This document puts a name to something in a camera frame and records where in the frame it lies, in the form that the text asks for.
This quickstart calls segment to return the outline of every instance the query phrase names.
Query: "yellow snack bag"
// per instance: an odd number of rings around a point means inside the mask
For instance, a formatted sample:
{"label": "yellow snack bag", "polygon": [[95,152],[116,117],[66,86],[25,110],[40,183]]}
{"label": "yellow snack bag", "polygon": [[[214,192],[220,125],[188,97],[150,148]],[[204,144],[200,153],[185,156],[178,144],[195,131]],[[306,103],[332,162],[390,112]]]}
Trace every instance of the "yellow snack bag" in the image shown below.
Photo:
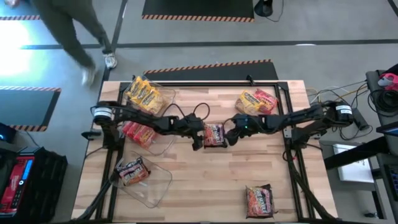
{"label": "yellow snack bag", "polygon": [[131,100],[136,104],[140,104],[142,99],[144,99],[145,96],[147,96],[151,90],[152,87],[150,86],[150,83],[147,80],[145,80],[139,86],[137,93],[132,96]]}
{"label": "yellow snack bag", "polygon": [[162,95],[155,89],[141,101],[141,107],[152,114],[157,114],[163,108],[164,100]]}
{"label": "yellow snack bag", "polygon": [[264,106],[264,103],[250,94],[247,90],[244,90],[236,100],[235,107],[241,113],[249,115],[257,115],[259,109]]}
{"label": "yellow snack bag", "polygon": [[138,94],[138,90],[140,89],[140,86],[142,85],[142,78],[137,77],[134,80],[134,83],[131,84],[130,90],[126,92],[126,95],[128,97],[133,98],[136,94]]}

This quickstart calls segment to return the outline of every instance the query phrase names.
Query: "pink object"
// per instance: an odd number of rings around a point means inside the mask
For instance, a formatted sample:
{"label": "pink object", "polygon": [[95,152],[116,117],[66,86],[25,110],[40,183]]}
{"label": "pink object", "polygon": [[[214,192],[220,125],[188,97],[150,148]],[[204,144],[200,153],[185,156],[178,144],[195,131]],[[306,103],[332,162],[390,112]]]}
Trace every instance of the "pink object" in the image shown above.
{"label": "pink object", "polygon": [[385,73],[380,77],[378,84],[384,86],[385,90],[395,90],[398,91],[398,75],[393,73]]}

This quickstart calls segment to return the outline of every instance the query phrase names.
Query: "red device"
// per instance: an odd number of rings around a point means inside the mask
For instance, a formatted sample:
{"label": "red device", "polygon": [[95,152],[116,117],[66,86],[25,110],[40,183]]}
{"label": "red device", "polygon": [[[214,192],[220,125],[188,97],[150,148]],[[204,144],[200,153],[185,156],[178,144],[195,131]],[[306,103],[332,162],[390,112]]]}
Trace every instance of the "red device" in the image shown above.
{"label": "red device", "polygon": [[12,169],[9,178],[9,185],[6,187],[1,199],[1,213],[17,212],[34,160],[34,156],[17,157],[17,163]]}

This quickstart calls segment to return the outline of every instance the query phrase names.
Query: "gray pants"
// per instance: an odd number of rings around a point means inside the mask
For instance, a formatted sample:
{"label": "gray pants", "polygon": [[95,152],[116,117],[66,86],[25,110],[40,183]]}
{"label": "gray pants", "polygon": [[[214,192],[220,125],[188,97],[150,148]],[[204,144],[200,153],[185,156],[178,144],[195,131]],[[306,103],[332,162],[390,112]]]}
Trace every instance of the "gray pants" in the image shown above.
{"label": "gray pants", "polygon": [[83,67],[94,67],[93,59],[85,52],[76,37],[72,19],[80,22],[103,46],[103,53],[112,52],[108,36],[97,19],[92,0],[32,0],[40,18],[54,39]]}

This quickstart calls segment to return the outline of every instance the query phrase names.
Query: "person's leg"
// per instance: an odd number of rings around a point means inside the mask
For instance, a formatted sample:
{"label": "person's leg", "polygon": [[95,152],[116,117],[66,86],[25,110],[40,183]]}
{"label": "person's leg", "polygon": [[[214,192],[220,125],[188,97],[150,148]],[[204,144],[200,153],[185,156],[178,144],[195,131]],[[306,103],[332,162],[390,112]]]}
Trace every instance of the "person's leg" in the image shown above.
{"label": "person's leg", "polygon": [[72,18],[80,22],[102,45],[105,63],[108,68],[114,68],[117,61],[114,57],[111,43],[104,27],[99,22],[92,0],[67,0],[65,10]]}
{"label": "person's leg", "polygon": [[93,59],[84,51],[76,37],[72,18],[58,10],[52,0],[32,0],[32,3],[47,29],[65,51],[82,67],[94,68]]}

